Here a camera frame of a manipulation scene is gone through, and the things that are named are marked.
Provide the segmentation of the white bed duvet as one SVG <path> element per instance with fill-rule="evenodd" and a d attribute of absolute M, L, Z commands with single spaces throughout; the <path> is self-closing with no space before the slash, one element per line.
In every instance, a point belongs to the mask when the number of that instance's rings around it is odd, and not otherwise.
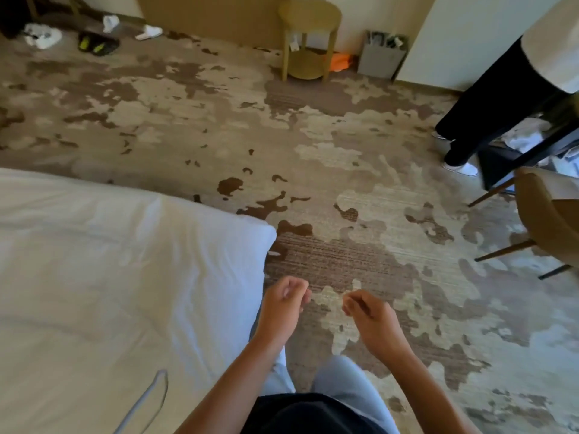
<path fill-rule="evenodd" d="M 0 168 L 0 434 L 173 434 L 247 345 L 263 220 Z"/>

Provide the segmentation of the dark wooden table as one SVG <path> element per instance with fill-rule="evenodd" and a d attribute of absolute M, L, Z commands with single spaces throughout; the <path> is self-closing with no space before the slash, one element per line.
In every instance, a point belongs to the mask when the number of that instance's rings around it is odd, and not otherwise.
<path fill-rule="evenodd" d="M 546 122 L 547 128 L 523 121 L 520 129 L 503 135 L 478 153 L 485 191 L 506 183 L 517 168 L 539 167 L 549 156 L 579 144 L 579 92 L 545 105 L 537 118 Z"/>

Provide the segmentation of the tan upholstered chair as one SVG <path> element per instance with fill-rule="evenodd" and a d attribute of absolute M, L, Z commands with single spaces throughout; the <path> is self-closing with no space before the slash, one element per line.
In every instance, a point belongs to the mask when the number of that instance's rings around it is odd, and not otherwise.
<path fill-rule="evenodd" d="M 538 247 L 562 265 L 539 276 L 545 280 L 570 269 L 579 269 L 579 178 L 538 167 L 520 167 L 512 178 L 494 187 L 468 205 L 469 208 L 514 186 L 520 220 L 528 239 L 477 257 L 482 262 Z"/>

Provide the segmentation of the light wooden board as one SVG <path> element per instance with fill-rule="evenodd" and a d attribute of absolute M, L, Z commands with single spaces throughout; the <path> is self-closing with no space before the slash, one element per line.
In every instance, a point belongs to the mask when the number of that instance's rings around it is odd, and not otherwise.
<path fill-rule="evenodd" d="M 249 47 L 281 49 L 285 0 L 137 0 L 148 24 Z"/>

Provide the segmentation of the black shirt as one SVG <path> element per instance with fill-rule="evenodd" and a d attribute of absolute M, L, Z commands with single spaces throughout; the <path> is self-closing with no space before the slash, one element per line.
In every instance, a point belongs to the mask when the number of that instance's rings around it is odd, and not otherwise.
<path fill-rule="evenodd" d="M 240 434 L 386 434 L 369 418 L 318 393 L 260 396 Z"/>

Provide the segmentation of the person's right forearm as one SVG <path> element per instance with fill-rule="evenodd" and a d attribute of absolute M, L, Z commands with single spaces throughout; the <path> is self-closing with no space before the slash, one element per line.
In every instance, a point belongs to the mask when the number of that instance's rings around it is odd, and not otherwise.
<path fill-rule="evenodd" d="M 395 378 L 424 434 L 482 434 L 409 347 L 371 353 Z"/>

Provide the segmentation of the grey waste bin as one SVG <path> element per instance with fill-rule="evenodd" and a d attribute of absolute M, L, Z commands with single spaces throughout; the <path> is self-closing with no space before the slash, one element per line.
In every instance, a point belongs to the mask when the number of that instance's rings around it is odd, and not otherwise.
<path fill-rule="evenodd" d="M 368 77 L 393 80 L 408 52 L 408 37 L 367 30 L 357 72 Z"/>

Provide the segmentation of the person's left hand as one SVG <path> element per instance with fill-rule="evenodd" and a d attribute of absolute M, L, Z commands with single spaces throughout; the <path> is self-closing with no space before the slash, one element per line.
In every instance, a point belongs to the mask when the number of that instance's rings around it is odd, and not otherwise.
<path fill-rule="evenodd" d="M 271 350 L 280 350 L 293 335 L 304 307 L 282 300 L 280 281 L 264 294 L 254 339 Z"/>

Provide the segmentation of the light blue trousers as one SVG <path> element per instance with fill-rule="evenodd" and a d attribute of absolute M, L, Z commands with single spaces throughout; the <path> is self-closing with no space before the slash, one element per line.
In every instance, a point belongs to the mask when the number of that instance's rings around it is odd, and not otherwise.
<path fill-rule="evenodd" d="M 286 349 L 276 359 L 260 396 L 273 394 L 318 393 L 329 396 L 369 418 L 386 431 L 400 434 L 394 418 L 366 374 L 350 358 L 331 356 L 315 373 L 310 389 L 298 392 L 286 366 Z"/>

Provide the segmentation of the round wooden side table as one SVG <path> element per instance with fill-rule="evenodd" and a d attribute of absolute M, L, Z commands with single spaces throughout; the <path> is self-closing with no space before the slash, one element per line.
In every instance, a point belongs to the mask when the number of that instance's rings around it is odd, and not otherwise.
<path fill-rule="evenodd" d="M 342 21 L 342 12 L 327 0 L 284 0 L 278 8 L 282 26 L 281 80 L 288 77 L 299 80 L 315 80 L 329 77 L 329 64 L 337 41 L 337 32 Z M 308 35 L 327 33 L 328 45 L 325 54 L 308 49 Z M 289 42 L 297 35 L 300 50 L 291 52 Z"/>

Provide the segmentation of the white crumpled cloths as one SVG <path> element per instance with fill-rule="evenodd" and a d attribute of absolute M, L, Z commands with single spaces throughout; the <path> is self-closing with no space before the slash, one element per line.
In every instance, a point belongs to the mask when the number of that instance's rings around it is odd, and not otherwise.
<path fill-rule="evenodd" d="M 527 119 L 503 136 L 502 141 L 514 158 L 509 160 L 508 172 L 501 183 L 513 177 L 516 166 L 511 163 L 534 149 L 538 150 L 533 154 L 537 161 L 529 162 L 528 166 L 579 178 L 579 118 L 561 125 L 541 118 Z"/>

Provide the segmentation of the person's left forearm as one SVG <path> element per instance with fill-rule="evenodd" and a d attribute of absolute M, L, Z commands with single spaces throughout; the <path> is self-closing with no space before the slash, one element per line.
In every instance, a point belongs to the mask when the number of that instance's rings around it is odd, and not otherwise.
<path fill-rule="evenodd" d="M 285 343 L 255 335 L 174 434 L 240 434 Z"/>

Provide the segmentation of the person's right hand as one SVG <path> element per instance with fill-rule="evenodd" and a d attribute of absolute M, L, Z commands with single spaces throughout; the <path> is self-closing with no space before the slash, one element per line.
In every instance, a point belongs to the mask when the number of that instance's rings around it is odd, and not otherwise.
<path fill-rule="evenodd" d="M 412 350 L 397 315 L 387 302 L 373 295 L 372 318 L 351 319 L 366 348 L 382 364 L 390 367 L 400 359 L 411 356 Z"/>

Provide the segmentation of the orange cloth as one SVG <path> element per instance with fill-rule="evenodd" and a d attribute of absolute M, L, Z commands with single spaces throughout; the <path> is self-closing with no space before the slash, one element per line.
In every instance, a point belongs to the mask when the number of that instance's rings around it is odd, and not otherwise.
<path fill-rule="evenodd" d="M 332 54 L 329 64 L 330 72 L 341 72 L 351 68 L 355 62 L 355 55 L 346 54 L 342 52 L 335 52 Z"/>

